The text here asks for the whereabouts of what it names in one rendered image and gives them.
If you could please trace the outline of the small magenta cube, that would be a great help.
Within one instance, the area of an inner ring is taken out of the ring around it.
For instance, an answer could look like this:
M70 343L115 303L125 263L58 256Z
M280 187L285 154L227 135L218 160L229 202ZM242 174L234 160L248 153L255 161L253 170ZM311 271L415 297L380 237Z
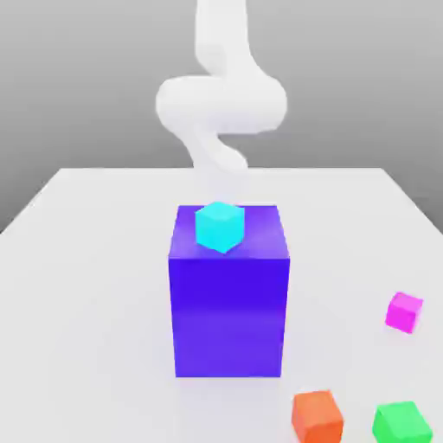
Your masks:
M397 292L388 304L385 325L412 334L421 314L423 299Z

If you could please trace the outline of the small green cube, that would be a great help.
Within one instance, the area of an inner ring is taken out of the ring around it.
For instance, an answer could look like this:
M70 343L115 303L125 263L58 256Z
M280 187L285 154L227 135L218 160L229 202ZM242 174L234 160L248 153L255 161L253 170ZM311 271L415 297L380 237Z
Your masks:
M431 443L433 430L413 401L381 404L372 433L376 443Z

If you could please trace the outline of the small cyan cube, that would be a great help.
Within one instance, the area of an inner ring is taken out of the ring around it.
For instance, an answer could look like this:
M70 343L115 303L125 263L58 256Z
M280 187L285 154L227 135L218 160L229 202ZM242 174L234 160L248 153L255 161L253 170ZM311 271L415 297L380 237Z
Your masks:
M225 202L212 202L195 213L196 242L225 254L245 236L245 209Z

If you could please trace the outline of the large blue box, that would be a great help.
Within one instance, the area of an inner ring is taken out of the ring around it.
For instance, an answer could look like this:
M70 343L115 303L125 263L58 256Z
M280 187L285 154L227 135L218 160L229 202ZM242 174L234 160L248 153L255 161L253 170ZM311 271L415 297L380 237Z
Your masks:
M178 377L281 374L290 254L275 206L245 208L245 239L226 254L196 243L196 206L177 209L169 252Z

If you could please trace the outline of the small orange cube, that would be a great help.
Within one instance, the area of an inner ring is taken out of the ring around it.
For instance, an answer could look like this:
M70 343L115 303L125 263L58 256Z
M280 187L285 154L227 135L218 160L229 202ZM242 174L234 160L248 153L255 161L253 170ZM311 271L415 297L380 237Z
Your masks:
M330 390L296 394L292 427L299 443L341 443L343 415Z

